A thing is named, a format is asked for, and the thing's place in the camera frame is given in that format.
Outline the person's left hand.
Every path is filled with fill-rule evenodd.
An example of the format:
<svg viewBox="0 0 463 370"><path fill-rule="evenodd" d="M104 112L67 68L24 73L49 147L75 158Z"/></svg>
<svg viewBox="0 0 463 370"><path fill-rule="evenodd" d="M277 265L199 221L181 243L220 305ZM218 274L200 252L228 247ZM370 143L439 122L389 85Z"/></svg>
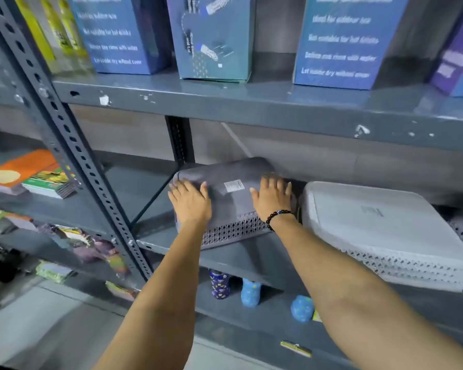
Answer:
<svg viewBox="0 0 463 370"><path fill-rule="evenodd" d="M169 183L168 197L181 229L207 228L212 216L211 199L204 200L192 182L182 179Z"/></svg>

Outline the pile of colourful packets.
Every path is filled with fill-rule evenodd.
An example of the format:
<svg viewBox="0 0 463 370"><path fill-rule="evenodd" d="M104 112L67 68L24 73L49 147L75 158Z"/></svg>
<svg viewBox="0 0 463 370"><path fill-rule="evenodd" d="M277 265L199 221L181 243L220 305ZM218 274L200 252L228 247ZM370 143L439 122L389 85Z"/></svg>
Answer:
<svg viewBox="0 0 463 370"><path fill-rule="evenodd" d="M35 222L0 210L0 251L37 258L37 273L56 282L77 273L104 282L115 297L129 302L139 292L112 242L77 227Z"/></svg>

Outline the yellow shelf label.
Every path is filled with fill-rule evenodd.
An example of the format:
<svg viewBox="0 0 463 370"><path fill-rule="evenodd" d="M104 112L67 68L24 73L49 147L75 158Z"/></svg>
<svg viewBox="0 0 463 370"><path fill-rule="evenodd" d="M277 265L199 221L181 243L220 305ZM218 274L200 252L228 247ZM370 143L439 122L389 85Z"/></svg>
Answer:
<svg viewBox="0 0 463 370"><path fill-rule="evenodd" d="M305 347L301 346L298 343L293 343L293 342L282 340L280 342L280 346L284 347L284 348L286 348L286 349L288 349L290 351L293 351L296 354L302 355L302 356L304 356L306 358L312 358L313 357L313 354L312 354L310 349L305 348Z"/></svg>

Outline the light blue patterned bottle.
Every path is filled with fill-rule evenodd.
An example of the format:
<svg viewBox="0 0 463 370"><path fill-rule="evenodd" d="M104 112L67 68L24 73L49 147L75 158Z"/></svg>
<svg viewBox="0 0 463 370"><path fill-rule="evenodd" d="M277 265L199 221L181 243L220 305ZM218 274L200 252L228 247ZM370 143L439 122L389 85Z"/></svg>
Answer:
<svg viewBox="0 0 463 370"><path fill-rule="evenodd" d="M262 283L242 279L241 302L243 306L255 307L259 305L261 298Z"/></svg>

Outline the yellow bottles in clear pack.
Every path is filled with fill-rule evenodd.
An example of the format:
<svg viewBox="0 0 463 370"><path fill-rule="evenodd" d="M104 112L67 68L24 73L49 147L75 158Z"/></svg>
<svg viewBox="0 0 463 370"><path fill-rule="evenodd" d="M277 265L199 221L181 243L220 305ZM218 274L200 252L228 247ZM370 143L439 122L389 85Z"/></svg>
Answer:
<svg viewBox="0 0 463 370"><path fill-rule="evenodd" d="M94 72L68 0L14 0L51 73Z"/></svg>

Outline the grey metal shelving rack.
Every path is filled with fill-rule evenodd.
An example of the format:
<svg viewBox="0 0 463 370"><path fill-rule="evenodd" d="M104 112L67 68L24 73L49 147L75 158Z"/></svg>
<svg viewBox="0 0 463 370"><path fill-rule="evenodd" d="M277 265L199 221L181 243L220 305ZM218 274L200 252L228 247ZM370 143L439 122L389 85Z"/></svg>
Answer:
<svg viewBox="0 0 463 370"><path fill-rule="evenodd" d="M76 227L114 243L131 269L130 288L142 285L176 235L164 186L178 170L196 167L193 119L212 129L218 121L266 136L323 136L335 146L391 147L414 152L463 156L463 99L449 98L426 83L437 57L411 55L385 59L375 90L295 86L292 54L257 53L246 84L185 81L176 69L154 76L98 74L79 69L55 76L39 56L14 0L0 0L0 80L9 96L36 124L33 136L0 131L0 157L43 143L65 169L77 190L60 200L33 193L0 193L0 207L38 224ZM279 152L266 157L292 179L298 197L308 180L352 182L400 188L426 197L445 220L463 207L463 167L444 177L425 163L403 168L400 182L389 176L384 157L375 167L353 167L353 178L322 178L321 170L295 172L279 166Z"/></svg>

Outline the blue dotted round bottle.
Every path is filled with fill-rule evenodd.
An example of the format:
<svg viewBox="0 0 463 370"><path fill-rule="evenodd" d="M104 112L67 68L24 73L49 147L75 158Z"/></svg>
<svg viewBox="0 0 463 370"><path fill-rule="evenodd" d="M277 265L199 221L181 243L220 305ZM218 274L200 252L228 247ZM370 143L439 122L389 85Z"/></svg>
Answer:
<svg viewBox="0 0 463 370"><path fill-rule="evenodd" d="M291 303L290 311L296 321L307 323L313 320L315 305L311 297L297 295Z"/></svg>

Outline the grey perforated plastic basket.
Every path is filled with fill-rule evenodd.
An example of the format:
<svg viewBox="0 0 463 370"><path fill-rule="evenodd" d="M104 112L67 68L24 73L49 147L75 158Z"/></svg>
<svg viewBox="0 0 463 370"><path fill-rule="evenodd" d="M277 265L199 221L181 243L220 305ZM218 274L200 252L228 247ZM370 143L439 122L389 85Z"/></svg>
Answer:
<svg viewBox="0 0 463 370"><path fill-rule="evenodd" d="M196 188L205 181L212 204L212 217L201 249L216 248L271 232L253 207L249 189L260 189L261 178L274 174L263 157L202 165L177 172L173 181L188 180Z"/></svg>

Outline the person's right hand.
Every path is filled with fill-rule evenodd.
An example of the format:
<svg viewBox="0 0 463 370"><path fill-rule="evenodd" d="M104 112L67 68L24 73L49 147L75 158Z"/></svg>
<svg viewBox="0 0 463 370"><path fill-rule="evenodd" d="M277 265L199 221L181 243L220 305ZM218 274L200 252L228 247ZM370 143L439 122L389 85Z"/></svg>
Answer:
<svg viewBox="0 0 463 370"><path fill-rule="evenodd" d="M279 192L270 190L270 175L264 175L260 181L260 207L254 207L258 217L266 224L279 214L292 214L292 201L285 195L285 188L288 182L279 177Z"/></svg>

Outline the person's left forearm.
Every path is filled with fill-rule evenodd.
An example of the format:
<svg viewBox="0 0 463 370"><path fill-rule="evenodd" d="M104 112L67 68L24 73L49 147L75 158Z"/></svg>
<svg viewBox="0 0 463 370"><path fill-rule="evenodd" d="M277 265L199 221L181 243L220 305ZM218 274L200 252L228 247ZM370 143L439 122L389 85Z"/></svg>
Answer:
<svg viewBox="0 0 463 370"><path fill-rule="evenodd" d="M199 254L207 223L183 223L92 370L184 370L194 339Z"/></svg>

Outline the person's right forearm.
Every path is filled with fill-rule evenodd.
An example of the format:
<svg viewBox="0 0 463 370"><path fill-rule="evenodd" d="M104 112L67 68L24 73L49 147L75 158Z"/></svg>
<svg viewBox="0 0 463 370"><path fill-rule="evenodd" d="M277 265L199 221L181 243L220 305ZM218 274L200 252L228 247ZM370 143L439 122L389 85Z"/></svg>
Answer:
<svg viewBox="0 0 463 370"><path fill-rule="evenodd" d="M277 234L329 336L362 370L463 370L463 346L440 332L378 275L331 247L292 214Z"/></svg>

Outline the blue carton with white text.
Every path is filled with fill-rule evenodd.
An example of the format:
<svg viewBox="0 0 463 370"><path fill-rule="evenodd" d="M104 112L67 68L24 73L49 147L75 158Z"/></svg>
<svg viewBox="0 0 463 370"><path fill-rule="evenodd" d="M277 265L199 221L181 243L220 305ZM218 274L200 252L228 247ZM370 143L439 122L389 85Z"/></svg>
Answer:
<svg viewBox="0 0 463 370"><path fill-rule="evenodd" d="M171 66L166 0L68 0L97 73L153 75Z"/></svg>
<svg viewBox="0 0 463 370"><path fill-rule="evenodd" d="M306 0L292 82L372 89L409 0Z"/></svg>

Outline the teal carton with bottle picture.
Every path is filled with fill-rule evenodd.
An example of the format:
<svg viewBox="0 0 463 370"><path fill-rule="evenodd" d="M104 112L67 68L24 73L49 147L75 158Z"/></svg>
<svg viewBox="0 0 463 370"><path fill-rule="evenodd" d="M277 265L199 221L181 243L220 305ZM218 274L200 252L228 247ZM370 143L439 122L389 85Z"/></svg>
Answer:
<svg viewBox="0 0 463 370"><path fill-rule="evenodd" d="M248 82L257 0L166 0L180 79Z"/></svg>

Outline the orange book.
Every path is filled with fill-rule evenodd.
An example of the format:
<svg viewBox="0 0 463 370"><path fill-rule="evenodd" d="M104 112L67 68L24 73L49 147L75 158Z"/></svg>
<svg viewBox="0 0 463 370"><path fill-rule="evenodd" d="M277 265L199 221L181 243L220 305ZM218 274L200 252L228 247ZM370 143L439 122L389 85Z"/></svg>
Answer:
<svg viewBox="0 0 463 370"><path fill-rule="evenodd" d="M56 164L54 155L37 149L0 165L0 193L17 196L25 192L24 180Z"/></svg>

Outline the white perforated plastic basket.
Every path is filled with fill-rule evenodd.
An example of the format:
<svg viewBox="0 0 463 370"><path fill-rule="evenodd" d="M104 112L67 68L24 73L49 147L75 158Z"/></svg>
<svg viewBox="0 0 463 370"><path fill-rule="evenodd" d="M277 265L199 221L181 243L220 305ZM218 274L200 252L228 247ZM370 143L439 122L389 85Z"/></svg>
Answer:
<svg viewBox="0 0 463 370"><path fill-rule="evenodd" d="M463 292L463 241L413 192L311 181L304 227L389 283Z"/></svg>

